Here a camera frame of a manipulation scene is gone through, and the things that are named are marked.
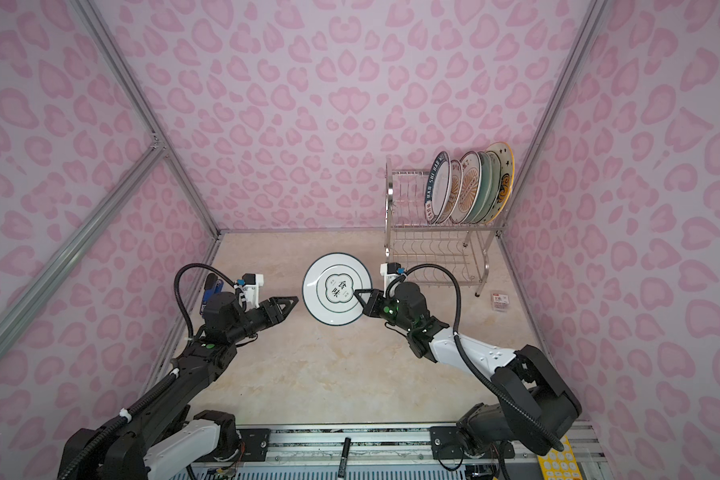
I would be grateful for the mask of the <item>teal flower plate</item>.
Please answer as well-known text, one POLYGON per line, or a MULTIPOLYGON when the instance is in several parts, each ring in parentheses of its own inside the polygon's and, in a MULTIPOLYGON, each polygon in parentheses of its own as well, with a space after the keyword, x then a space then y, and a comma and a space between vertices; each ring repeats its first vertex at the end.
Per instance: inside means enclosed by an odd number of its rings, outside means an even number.
POLYGON ((495 186, 494 186, 494 179, 495 179, 495 173, 494 173, 494 159, 491 154, 488 153, 488 151, 482 152, 482 155, 487 160, 487 165, 490 167, 490 175, 488 179, 488 191, 484 198, 484 202, 482 205, 481 210, 478 212, 478 215, 476 216, 474 222, 475 223, 482 223, 488 219, 489 210, 491 209, 491 205, 493 203, 493 194, 495 192, 495 186))

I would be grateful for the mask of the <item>dark green rimmed plate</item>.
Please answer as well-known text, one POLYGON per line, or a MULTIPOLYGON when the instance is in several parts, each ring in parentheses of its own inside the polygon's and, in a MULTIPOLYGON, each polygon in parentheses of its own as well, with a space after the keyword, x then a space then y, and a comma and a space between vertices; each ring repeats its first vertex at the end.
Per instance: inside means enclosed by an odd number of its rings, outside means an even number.
POLYGON ((430 169, 425 188, 425 218, 428 224, 440 222, 451 188, 451 159, 446 151, 439 152, 430 169))

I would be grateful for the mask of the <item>cream plate with red berries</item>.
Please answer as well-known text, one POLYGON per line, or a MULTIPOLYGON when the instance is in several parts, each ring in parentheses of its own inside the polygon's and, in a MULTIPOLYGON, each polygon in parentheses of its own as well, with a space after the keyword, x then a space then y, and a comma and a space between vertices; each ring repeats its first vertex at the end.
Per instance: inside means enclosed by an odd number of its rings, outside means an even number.
POLYGON ((494 159, 494 163, 495 163, 495 167, 494 167, 495 192, 493 194, 493 203, 491 205, 491 209, 489 210, 489 215, 488 215, 488 220, 492 221, 495 218, 495 216, 499 210, 500 204, 501 204, 500 197, 502 196, 502 194, 501 194, 502 184, 503 184, 502 178, 503 178, 503 174, 505 173, 505 167, 504 167, 503 158, 502 158, 502 155, 500 152, 497 152, 495 150, 489 150, 488 153, 492 155, 492 157, 494 159))

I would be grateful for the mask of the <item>small orange sunburst plate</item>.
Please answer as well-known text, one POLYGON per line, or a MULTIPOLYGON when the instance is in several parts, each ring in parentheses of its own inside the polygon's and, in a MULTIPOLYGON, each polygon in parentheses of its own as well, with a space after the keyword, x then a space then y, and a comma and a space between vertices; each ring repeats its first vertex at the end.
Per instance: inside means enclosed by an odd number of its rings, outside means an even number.
POLYGON ((453 210, 455 209, 461 191, 463 175, 461 163, 459 160, 451 159, 450 167, 451 182, 448 191, 448 197, 443 208, 442 215, 440 217, 440 223, 445 223, 450 218, 453 210))

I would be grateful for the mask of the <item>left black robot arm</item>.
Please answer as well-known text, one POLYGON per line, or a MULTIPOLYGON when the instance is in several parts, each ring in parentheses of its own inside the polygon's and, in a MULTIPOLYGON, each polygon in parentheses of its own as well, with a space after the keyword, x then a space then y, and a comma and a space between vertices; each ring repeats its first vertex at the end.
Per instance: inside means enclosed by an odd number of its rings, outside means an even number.
POLYGON ((231 414, 214 413, 167 436, 189 403, 231 364, 240 344, 282 323, 299 300, 271 297, 258 306, 233 292, 213 295, 201 317, 202 335, 172 362, 170 372, 98 429, 81 428, 66 442, 60 479, 170 478, 213 451, 232 457, 240 440, 231 414))

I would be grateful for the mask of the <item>large orange sunburst plate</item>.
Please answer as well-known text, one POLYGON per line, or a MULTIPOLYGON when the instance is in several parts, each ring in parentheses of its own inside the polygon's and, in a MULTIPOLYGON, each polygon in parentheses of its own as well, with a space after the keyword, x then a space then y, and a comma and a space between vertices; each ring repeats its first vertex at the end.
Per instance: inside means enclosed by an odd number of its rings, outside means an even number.
POLYGON ((462 180, 457 203, 451 215, 456 224, 462 224, 470 217, 481 188, 483 164, 475 151, 464 154, 460 160, 462 180))

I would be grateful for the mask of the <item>cat and stars plate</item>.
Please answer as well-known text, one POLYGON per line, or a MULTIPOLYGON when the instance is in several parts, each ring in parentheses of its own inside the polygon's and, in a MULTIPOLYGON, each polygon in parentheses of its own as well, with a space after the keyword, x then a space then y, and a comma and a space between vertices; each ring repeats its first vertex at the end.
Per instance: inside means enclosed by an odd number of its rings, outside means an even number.
POLYGON ((502 196, 500 197, 501 204, 499 210, 492 221, 486 220, 488 223, 492 223, 504 210, 511 196, 515 176, 515 158, 511 146, 505 142, 495 142, 488 147, 488 151, 489 150, 495 150, 501 153, 505 167, 505 173, 502 178, 502 196))

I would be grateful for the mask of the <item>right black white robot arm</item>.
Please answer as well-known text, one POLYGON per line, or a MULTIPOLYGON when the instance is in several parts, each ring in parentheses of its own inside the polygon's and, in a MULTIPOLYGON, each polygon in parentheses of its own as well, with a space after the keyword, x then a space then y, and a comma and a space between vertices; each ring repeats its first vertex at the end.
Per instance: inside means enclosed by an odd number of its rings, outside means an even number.
POLYGON ((431 313, 413 282, 389 293, 358 289, 353 296, 364 315, 403 334, 416 357, 468 372, 496 397, 495 404, 478 403, 456 421, 456 444, 464 454, 481 457, 513 441, 540 456, 564 450, 562 438, 582 413, 580 401, 539 348, 512 350, 462 334, 459 288, 450 324, 431 313))

